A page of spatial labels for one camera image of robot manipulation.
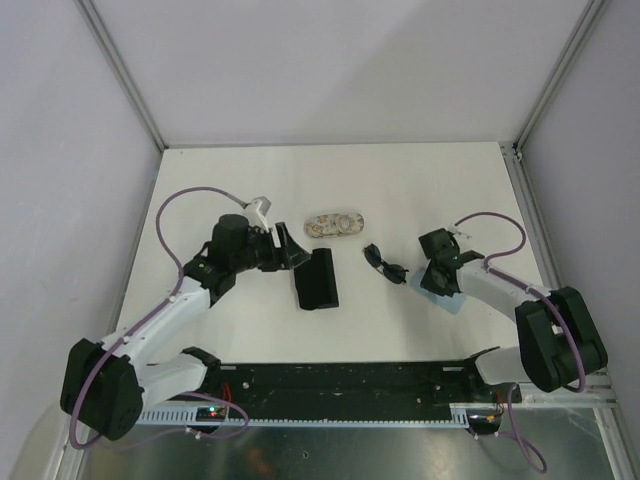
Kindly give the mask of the black rectangular glasses case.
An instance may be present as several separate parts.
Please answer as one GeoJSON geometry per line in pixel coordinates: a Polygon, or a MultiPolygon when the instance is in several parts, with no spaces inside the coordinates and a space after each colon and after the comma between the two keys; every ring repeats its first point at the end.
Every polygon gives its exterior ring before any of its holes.
{"type": "Polygon", "coordinates": [[[308,261],[294,269],[294,285],[302,310],[315,311],[339,307],[332,250],[317,248],[308,261]]]}

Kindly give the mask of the black sunglasses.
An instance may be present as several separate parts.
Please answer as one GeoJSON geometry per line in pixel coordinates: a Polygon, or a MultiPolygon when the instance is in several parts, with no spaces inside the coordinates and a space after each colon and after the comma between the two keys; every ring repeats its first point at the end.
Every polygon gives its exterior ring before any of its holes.
{"type": "Polygon", "coordinates": [[[382,256],[379,248],[371,243],[363,249],[363,255],[367,263],[376,271],[381,273],[389,282],[394,285],[406,283],[408,269],[399,264],[388,263],[382,256]]]}

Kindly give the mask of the patterned glasses case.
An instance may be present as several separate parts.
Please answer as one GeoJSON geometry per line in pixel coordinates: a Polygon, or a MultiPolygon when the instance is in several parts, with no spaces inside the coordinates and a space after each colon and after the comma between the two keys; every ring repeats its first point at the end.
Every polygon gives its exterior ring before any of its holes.
{"type": "Polygon", "coordinates": [[[314,239],[334,238],[359,234],[365,220],[360,213],[332,213],[316,215],[304,223],[305,233],[314,239]]]}

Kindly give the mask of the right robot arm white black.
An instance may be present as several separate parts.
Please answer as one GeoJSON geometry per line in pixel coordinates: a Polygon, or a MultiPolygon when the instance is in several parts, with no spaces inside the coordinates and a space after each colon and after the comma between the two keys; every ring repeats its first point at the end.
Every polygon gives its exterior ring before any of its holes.
{"type": "Polygon", "coordinates": [[[419,238],[428,261],[420,287],[440,298],[465,295],[514,322],[518,345],[497,347],[473,357],[461,376],[463,393],[484,401],[498,384],[529,382],[543,392],[580,390],[586,377],[608,364],[608,353],[581,293],[527,283],[488,261],[462,251],[444,228],[419,238]]]}

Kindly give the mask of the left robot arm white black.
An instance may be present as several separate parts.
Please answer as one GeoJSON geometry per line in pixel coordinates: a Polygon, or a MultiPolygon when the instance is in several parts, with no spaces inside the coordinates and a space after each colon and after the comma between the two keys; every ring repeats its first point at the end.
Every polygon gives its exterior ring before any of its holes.
{"type": "Polygon", "coordinates": [[[215,356],[197,347],[163,363],[154,363],[153,356],[229,292],[239,274],[293,270],[310,258],[284,223],[261,229],[243,215],[221,216],[210,240],[181,267],[177,287],[157,307],[131,327],[72,347],[61,409],[73,426],[84,424],[115,441],[160,403],[190,393],[202,400],[214,397],[221,387],[215,356]]]}

